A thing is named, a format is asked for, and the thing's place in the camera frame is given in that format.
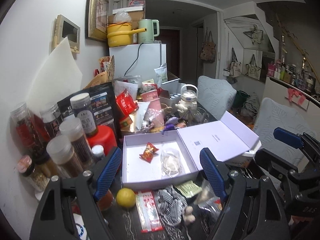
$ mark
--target green electric kettle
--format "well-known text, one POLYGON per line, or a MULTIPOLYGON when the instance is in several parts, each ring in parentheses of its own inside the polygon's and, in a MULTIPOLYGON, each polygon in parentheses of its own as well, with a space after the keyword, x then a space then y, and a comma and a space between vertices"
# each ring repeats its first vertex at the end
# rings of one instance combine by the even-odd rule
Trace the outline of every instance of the green electric kettle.
POLYGON ((139 29, 146 28, 147 31, 144 33, 138 33, 138 43, 154 43, 155 37, 158 37, 160 34, 159 21, 143 19, 138 22, 139 29))

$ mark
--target gray chair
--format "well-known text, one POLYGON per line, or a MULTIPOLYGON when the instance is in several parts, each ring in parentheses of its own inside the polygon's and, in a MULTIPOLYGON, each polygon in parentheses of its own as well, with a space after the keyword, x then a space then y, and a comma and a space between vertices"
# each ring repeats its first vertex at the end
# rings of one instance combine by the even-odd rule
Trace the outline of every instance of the gray chair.
MULTIPOLYGON (((297 110, 278 104, 270 98, 264 98, 253 131, 259 135, 262 148, 298 166, 304 154, 299 149, 276 140, 273 136, 273 131, 277 127, 286 129, 294 134, 305 132, 316 138, 316 133, 311 130, 297 110)), ((271 177, 271 179, 276 187, 279 186, 280 181, 278 179, 274 177, 271 177)))
POLYGON ((198 90, 198 102, 217 120, 231 108, 237 92, 226 80, 206 76, 198 78, 198 90))

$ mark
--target striped cloth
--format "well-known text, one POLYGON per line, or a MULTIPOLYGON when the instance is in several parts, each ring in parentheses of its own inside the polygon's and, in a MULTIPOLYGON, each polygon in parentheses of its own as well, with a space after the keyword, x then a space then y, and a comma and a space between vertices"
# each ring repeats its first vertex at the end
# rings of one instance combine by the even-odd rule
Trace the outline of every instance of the striped cloth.
POLYGON ((183 240, 184 236, 177 226, 188 206, 186 199, 172 185, 158 190, 158 196, 158 213, 170 240, 183 240))

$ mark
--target gold picture frame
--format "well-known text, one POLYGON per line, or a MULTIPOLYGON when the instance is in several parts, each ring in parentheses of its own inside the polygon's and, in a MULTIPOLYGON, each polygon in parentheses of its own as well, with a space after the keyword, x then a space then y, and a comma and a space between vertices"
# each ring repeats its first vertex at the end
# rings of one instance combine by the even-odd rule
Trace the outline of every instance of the gold picture frame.
POLYGON ((86 37, 97 41, 107 40, 109 0, 87 0, 86 37))

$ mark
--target green packet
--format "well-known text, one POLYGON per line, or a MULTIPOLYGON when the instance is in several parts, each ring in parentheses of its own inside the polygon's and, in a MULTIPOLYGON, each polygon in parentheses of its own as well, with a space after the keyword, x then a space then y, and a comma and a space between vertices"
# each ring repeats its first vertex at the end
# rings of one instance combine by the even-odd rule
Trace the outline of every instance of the green packet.
POLYGON ((186 198, 191 198, 202 191, 202 188, 195 184, 192 180, 175 186, 175 188, 178 189, 186 198))

